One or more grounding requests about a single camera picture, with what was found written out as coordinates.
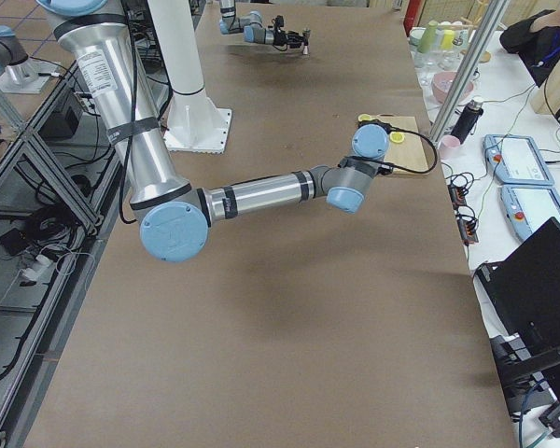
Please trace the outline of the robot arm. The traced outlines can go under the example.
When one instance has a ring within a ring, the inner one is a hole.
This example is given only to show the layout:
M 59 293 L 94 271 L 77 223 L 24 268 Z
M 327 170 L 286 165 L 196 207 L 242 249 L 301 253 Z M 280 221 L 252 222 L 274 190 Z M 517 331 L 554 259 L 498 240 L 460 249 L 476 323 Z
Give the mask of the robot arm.
M 237 14 L 234 0 L 219 1 L 219 30 L 223 35 L 242 34 L 247 43 L 272 46 L 280 51 L 288 49 L 307 49 L 309 32 L 302 34 L 285 30 L 285 18 L 277 15 L 270 26 L 264 26 L 261 14 L 252 10 L 245 16 Z
M 173 91 L 167 120 L 160 119 L 121 2 L 46 1 L 43 8 L 58 43 L 77 61 L 130 178 L 141 242 L 157 259 L 190 259 L 203 249 L 212 224 L 265 208 L 322 197 L 355 213 L 372 180 L 390 173 L 387 132 L 366 124 L 335 167 L 196 189 L 176 171 L 171 154 L 222 152 L 231 112 L 217 108 L 206 93 L 189 5 L 148 5 Z

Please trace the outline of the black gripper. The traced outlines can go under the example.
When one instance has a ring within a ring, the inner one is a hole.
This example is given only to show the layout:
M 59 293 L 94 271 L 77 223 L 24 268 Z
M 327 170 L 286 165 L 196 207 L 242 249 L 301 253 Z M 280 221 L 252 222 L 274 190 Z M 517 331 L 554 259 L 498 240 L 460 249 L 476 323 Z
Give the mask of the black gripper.
M 300 35 L 294 31 L 273 30 L 273 46 L 275 48 L 297 49 L 300 46 Z

